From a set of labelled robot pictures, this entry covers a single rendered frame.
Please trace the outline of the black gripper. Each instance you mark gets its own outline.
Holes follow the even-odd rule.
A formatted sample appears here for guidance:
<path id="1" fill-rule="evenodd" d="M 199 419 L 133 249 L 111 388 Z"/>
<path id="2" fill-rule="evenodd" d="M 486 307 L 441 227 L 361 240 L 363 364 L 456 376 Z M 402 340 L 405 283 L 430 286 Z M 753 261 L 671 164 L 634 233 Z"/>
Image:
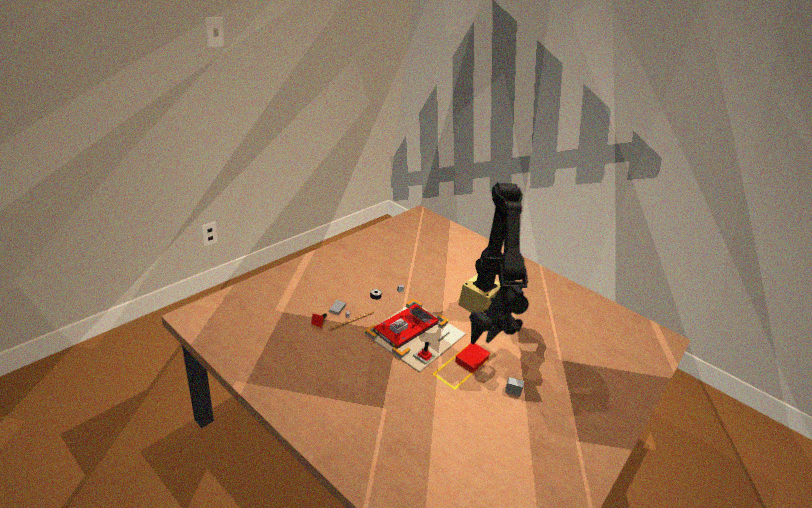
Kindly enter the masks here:
<path id="1" fill-rule="evenodd" d="M 495 296 L 495 298 L 491 298 L 490 300 L 492 303 L 489 309 L 485 309 L 484 313 L 482 312 L 472 312 L 469 319 L 471 321 L 471 344 L 474 345 L 481 335 L 484 332 L 488 331 L 486 343 L 490 343 L 498 334 L 500 334 L 503 330 L 502 326 L 500 325 L 500 320 L 498 323 L 494 321 L 495 317 L 502 311 L 511 311 L 505 302 L 501 301 L 499 298 Z"/>

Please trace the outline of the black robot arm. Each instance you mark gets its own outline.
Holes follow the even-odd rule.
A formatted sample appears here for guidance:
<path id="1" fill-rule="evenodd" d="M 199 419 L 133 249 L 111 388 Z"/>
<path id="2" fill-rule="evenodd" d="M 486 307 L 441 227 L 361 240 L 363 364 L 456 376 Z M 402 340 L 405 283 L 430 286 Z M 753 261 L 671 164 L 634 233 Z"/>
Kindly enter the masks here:
<path id="1" fill-rule="evenodd" d="M 488 292 L 498 287 L 495 279 L 496 275 L 499 276 L 501 287 L 496 297 L 505 302 L 511 311 L 507 313 L 502 310 L 494 321 L 498 323 L 500 320 L 505 334 L 513 335 L 520 331 L 523 322 L 513 317 L 512 313 L 522 314 L 529 305 L 522 290 L 527 288 L 528 283 L 525 259 L 520 252 L 522 192 L 515 183 L 497 183 L 492 188 L 492 199 L 496 209 L 489 244 L 475 263 L 478 276 L 473 285 Z"/>

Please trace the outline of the white rectangular block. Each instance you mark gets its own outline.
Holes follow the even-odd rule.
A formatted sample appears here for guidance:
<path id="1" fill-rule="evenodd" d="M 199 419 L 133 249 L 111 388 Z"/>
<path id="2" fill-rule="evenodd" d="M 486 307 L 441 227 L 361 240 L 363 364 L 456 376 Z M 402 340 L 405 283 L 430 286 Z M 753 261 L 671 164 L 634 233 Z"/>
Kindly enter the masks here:
<path id="1" fill-rule="evenodd" d="M 330 307 L 329 313 L 339 315 L 345 306 L 346 306 L 345 302 L 336 300 L 335 303 Z"/>

